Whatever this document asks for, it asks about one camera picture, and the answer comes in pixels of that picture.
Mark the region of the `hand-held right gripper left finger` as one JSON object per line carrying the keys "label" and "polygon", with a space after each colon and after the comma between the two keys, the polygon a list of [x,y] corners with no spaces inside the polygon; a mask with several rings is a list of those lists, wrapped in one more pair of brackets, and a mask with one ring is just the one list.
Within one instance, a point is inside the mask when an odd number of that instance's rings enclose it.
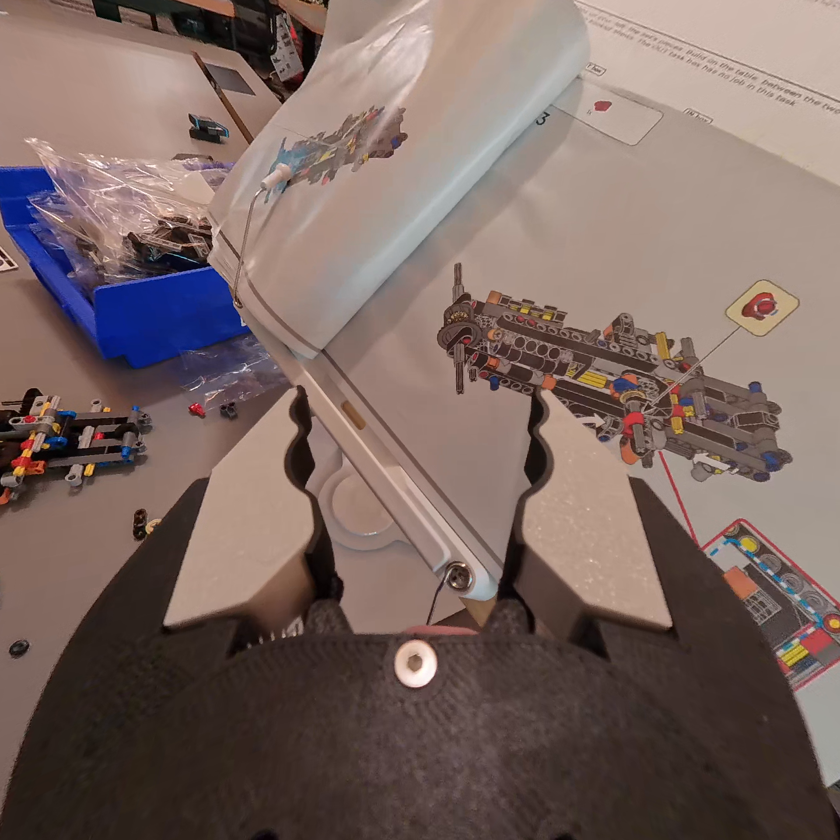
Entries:
{"label": "hand-held right gripper left finger", "polygon": [[168,629],[235,618],[283,632],[343,583],[317,498],[312,416],[292,386],[213,468],[170,603]]}

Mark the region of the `white hanging tag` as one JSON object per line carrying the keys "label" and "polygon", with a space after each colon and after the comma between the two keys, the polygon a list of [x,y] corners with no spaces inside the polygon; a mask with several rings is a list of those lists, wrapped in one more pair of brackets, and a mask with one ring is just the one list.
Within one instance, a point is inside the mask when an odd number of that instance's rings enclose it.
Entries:
{"label": "white hanging tag", "polygon": [[275,16],[276,48],[271,56],[272,66],[281,82],[302,81],[302,45],[293,20],[280,10]]}

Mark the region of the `lego car chassis assembly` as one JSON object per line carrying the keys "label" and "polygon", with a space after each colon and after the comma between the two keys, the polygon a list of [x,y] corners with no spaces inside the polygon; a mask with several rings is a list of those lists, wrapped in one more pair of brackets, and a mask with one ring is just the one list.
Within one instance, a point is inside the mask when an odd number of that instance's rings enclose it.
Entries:
{"label": "lego car chassis assembly", "polygon": [[153,427],[140,406],[115,413],[97,399],[86,412],[63,406],[58,394],[37,388],[1,411],[1,504],[20,498],[27,480],[62,471],[71,489],[85,486],[97,468],[131,466],[145,453]]}

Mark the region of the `blue plastic bin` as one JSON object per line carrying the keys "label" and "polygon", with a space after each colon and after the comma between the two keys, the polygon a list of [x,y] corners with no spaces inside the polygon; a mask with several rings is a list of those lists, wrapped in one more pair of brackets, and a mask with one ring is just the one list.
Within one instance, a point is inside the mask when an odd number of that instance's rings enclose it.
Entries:
{"label": "blue plastic bin", "polygon": [[2,167],[3,225],[40,285],[103,359],[123,357],[139,369],[249,331],[212,267],[106,285],[86,297],[69,278],[68,258],[35,236],[28,198],[52,186],[42,167]]}

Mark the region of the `lego instruction booklet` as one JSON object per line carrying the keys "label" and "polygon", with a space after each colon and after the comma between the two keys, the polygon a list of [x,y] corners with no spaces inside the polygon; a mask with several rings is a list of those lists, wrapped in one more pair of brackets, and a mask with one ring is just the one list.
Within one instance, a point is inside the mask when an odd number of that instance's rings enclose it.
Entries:
{"label": "lego instruction booklet", "polygon": [[556,395],[736,592],[838,781],[838,187],[580,75],[585,18],[336,2],[211,205],[213,267],[310,359],[480,181],[411,344],[477,431],[444,490],[498,551]]}

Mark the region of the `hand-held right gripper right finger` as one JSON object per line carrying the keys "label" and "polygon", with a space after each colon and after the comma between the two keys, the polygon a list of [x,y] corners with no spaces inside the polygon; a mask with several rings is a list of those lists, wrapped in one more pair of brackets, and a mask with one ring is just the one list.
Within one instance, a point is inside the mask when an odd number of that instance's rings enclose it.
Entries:
{"label": "hand-held right gripper right finger", "polygon": [[499,597],[538,630],[572,640],[593,620],[673,627],[626,469],[551,392],[532,398],[524,466]]}

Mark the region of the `printed white paper sheet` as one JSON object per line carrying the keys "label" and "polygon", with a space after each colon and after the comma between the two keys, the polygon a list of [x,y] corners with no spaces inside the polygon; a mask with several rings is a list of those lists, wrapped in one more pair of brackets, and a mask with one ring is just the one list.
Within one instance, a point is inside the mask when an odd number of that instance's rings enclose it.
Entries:
{"label": "printed white paper sheet", "polygon": [[838,1],[583,1],[588,71],[839,184]]}

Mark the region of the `clear bag of black parts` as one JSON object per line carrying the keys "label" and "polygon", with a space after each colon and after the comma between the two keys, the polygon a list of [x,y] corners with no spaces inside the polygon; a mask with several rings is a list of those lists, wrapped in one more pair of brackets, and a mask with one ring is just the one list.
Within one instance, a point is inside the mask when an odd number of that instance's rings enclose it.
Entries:
{"label": "clear bag of black parts", "polygon": [[25,141],[51,181],[28,196],[36,235],[63,252],[86,298],[100,287],[207,267],[208,208],[233,164],[206,155],[64,155],[46,141]]}

